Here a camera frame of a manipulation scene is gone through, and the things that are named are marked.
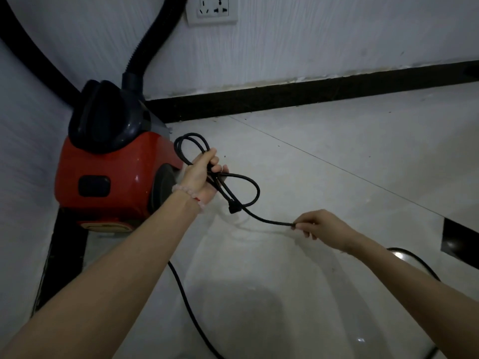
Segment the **person's right hand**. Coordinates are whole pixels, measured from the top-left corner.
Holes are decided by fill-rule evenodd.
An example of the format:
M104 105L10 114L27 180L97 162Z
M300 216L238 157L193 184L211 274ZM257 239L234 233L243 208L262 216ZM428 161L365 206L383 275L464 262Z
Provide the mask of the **person's right hand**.
M349 253L363 238L361 233L324 209L305 212L299 217L317 217L316 235L318 240L341 252Z

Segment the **person's left hand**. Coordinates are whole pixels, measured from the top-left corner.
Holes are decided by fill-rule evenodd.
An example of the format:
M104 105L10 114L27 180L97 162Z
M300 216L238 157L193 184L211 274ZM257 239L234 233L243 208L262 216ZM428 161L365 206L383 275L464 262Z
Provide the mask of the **person's left hand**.
M200 179L200 154L193 160L193 164L189 165L184 173L180 185L188 188L196 197L200 199L203 205L209 204L217 193L217 189L213 187L206 179Z

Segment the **person's left forearm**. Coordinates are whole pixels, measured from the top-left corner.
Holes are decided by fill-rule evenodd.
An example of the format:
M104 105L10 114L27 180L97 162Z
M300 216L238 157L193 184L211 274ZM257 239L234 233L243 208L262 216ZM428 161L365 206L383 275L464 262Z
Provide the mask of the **person's left forearm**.
M40 309L0 359L111 359L199 212L190 195L172 193L125 241Z

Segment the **person's right forearm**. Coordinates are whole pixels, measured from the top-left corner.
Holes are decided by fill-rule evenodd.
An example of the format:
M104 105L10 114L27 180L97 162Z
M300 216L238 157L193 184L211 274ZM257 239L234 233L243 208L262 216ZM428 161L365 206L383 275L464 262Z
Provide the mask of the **person's right forearm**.
M479 359L479 302L399 259L364 235L345 252L366 265L448 359Z

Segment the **red canister vacuum cleaner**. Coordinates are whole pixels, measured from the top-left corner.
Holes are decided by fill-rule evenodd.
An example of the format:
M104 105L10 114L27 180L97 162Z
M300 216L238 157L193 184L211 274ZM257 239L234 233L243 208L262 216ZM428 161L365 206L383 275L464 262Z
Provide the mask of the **red canister vacuum cleaner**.
M69 122L55 197L83 229L129 233L169 197L182 168L169 129L145 104L141 76L124 73L120 88L89 80Z

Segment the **black baseboard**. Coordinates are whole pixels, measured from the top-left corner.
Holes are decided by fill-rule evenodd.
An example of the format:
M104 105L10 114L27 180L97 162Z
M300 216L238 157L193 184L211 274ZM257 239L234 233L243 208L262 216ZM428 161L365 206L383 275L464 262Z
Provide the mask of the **black baseboard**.
M165 123L479 82L479 60L146 102Z

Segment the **white wall socket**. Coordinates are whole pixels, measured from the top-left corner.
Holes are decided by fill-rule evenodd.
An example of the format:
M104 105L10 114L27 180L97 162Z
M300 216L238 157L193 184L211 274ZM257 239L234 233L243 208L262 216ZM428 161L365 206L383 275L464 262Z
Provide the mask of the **white wall socket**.
M191 27L234 24L239 19L239 0L188 0L185 12Z

